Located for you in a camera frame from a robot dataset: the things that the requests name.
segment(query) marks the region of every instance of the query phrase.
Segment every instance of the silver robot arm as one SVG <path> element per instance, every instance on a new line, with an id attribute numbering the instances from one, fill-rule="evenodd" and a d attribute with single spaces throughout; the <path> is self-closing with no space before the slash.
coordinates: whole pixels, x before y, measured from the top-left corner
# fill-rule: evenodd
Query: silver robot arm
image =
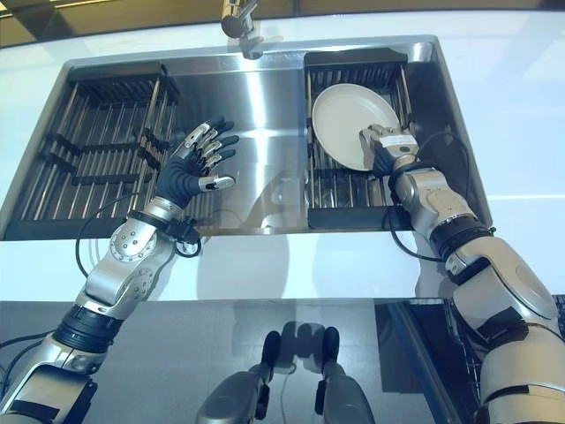
<path id="1" fill-rule="evenodd" d="M 488 350 L 477 423 L 565 423 L 565 343 L 557 308 L 524 260 L 477 219 L 409 135 L 372 125 L 360 133 L 389 187 L 459 285 L 453 304 L 471 339 Z"/>
<path id="2" fill-rule="evenodd" d="M 109 251 L 89 274 L 71 310 L 38 346 L 0 404 L 0 423 L 80 423 L 102 365 L 124 320 L 147 299 L 174 255 L 180 217 L 191 197 L 233 186 L 232 177 L 209 175 L 235 154 L 224 150 L 237 136 L 223 118 L 199 125 L 162 169 L 155 197 L 116 229 Z"/>

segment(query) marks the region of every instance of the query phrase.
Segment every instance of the countertop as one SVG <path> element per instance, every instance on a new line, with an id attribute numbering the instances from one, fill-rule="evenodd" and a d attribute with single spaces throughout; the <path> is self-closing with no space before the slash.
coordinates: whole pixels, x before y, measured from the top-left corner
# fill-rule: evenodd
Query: countertop
<path id="1" fill-rule="evenodd" d="M 565 12 L 333 15 L 263 20 L 260 33 L 282 43 L 436 35 L 497 235 L 551 293 L 565 292 Z M 65 61 L 227 43 L 219 24 L 206 24 L 0 49 L 0 202 Z M 414 247 L 410 233 L 402 237 Z M 83 245 L 88 268 L 94 242 Z M 99 243 L 101 254 L 106 245 Z M 70 301 L 83 283 L 72 240 L 0 242 L 0 300 Z M 386 232 L 290 234 L 212 238 L 200 258 L 176 258 L 152 297 L 394 298 L 450 288 L 436 265 L 405 255 Z"/>

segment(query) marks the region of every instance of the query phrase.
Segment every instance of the faucet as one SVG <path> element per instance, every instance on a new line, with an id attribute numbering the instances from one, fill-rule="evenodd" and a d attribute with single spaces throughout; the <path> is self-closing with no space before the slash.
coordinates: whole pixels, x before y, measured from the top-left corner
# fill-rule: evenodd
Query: faucet
<path id="1" fill-rule="evenodd" d="M 222 30 L 229 38 L 244 38 L 253 30 L 251 12 L 259 0 L 223 0 Z"/>

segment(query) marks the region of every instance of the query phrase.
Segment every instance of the metal wire rack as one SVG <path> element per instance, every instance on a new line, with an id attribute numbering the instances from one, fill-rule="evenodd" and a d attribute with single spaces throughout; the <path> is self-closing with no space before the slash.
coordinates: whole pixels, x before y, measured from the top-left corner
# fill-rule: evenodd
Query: metal wire rack
<path id="1" fill-rule="evenodd" d="M 71 72 L 26 175 L 6 239 L 67 239 L 106 203 L 84 237 L 108 237 L 151 198 L 167 159 L 177 91 L 159 64 L 127 78 L 108 68 Z"/>
<path id="2" fill-rule="evenodd" d="M 328 155 L 316 138 L 312 109 L 318 95 L 341 83 L 358 84 L 381 95 L 393 108 L 403 129 L 414 134 L 406 84 L 405 55 L 391 49 L 316 52 L 305 55 L 308 105 L 308 223 L 315 229 L 411 229 L 410 217 L 383 203 L 382 181 L 370 172 L 345 168 Z"/>

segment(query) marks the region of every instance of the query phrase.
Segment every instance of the plate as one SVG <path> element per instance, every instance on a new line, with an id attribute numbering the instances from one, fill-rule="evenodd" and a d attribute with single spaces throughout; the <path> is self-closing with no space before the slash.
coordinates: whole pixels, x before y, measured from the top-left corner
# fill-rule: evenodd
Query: plate
<path id="1" fill-rule="evenodd" d="M 400 126 L 385 99 L 357 84 L 335 84 L 322 91 L 314 102 L 312 124 L 328 155 L 353 170 L 373 167 L 373 157 L 367 157 L 371 153 L 361 145 L 359 131 L 370 124 Z"/>

